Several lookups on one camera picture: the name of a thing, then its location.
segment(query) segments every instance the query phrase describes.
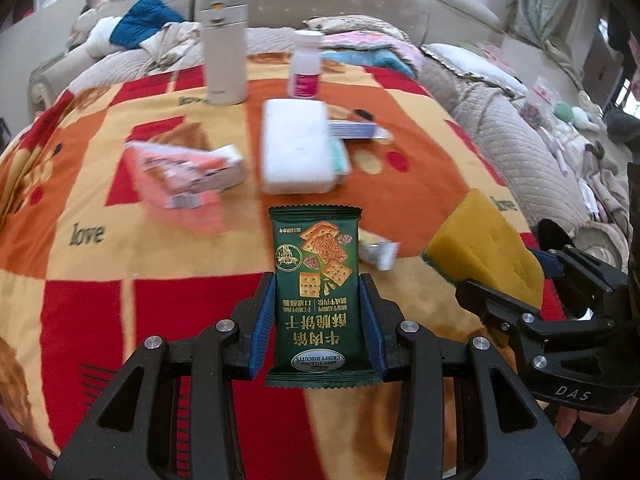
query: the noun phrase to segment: silver bolt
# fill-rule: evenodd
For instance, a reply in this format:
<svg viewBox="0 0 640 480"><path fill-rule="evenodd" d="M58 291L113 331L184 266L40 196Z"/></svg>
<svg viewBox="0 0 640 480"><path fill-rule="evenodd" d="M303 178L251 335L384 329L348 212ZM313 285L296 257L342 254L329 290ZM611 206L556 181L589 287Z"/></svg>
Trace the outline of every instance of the silver bolt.
<svg viewBox="0 0 640 480"><path fill-rule="evenodd" d="M410 334L414 332L418 332L420 325L418 325L415 321L411 321L410 319L405 319L402 323L400 323L400 330L403 332L408 332Z"/></svg>
<svg viewBox="0 0 640 480"><path fill-rule="evenodd" d="M489 346L491 346L489 340L482 336L475 337L473 340L473 344L478 350L487 350Z"/></svg>
<svg viewBox="0 0 640 480"><path fill-rule="evenodd" d="M540 370L546 368L546 357L543 355L536 355L533 358L533 365Z"/></svg>
<svg viewBox="0 0 640 480"><path fill-rule="evenodd" d="M145 339L145 347L149 350L158 348L162 344L162 338L159 335L150 335Z"/></svg>
<svg viewBox="0 0 640 480"><path fill-rule="evenodd" d="M236 324L232 319L221 319L216 323L216 330L218 332L231 332L235 326Z"/></svg>

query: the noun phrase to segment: white tissue pack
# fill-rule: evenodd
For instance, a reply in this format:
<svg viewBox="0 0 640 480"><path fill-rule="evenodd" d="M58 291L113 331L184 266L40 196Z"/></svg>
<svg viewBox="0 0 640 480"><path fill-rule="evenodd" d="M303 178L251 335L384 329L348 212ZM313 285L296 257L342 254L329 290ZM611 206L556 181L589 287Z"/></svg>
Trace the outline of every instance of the white tissue pack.
<svg viewBox="0 0 640 480"><path fill-rule="evenodd" d="M326 193L335 185L326 105L270 99L262 111L262 190Z"/></svg>

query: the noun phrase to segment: blue folded blanket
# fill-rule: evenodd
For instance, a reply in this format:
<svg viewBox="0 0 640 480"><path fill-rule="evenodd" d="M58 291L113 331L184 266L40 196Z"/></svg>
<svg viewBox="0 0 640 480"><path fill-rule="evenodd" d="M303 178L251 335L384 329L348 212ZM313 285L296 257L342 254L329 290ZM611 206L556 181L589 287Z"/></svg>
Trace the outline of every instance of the blue folded blanket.
<svg viewBox="0 0 640 480"><path fill-rule="evenodd" d="M109 41L128 49L139 48L141 41L151 38L165 23L183 21L162 0L138 0L115 26Z"/></svg>
<svg viewBox="0 0 640 480"><path fill-rule="evenodd" d="M378 50L323 50L320 52L320 56L347 65L390 68L409 76L411 79L415 79L414 71L388 48L380 48Z"/></svg>

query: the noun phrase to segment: circular logo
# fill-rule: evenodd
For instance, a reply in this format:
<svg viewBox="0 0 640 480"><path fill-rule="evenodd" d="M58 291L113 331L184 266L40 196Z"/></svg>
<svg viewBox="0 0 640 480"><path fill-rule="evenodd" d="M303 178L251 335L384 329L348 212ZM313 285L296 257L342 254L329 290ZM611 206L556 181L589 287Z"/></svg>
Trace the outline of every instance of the circular logo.
<svg viewBox="0 0 640 480"><path fill-rule="evenodd" d="M291 360L291 366L303 372L321 374L340 368L345 363L344 356L334 350L318 348L300 352Z"/></svg>
<svg viewBox="0 0 640 480"><path fill-rule="evenodd" d="M276 267L285 272L296 270L302 264L302 253L295 245L284 244L276 249Z"/></svg>

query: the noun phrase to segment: yellow sponge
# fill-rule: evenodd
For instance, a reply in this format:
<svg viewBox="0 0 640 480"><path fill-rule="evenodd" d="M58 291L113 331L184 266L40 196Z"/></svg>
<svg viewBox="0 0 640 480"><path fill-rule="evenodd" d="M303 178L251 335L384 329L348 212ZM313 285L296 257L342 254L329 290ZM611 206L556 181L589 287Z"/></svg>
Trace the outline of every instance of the yellow sponge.
<svg viewBox="0 0 640 480"><path fill-rule="evenodd" d="M537 308L544 274L520 235L478 189L470 191L422 254L452 282L473 279Z"/></svg>

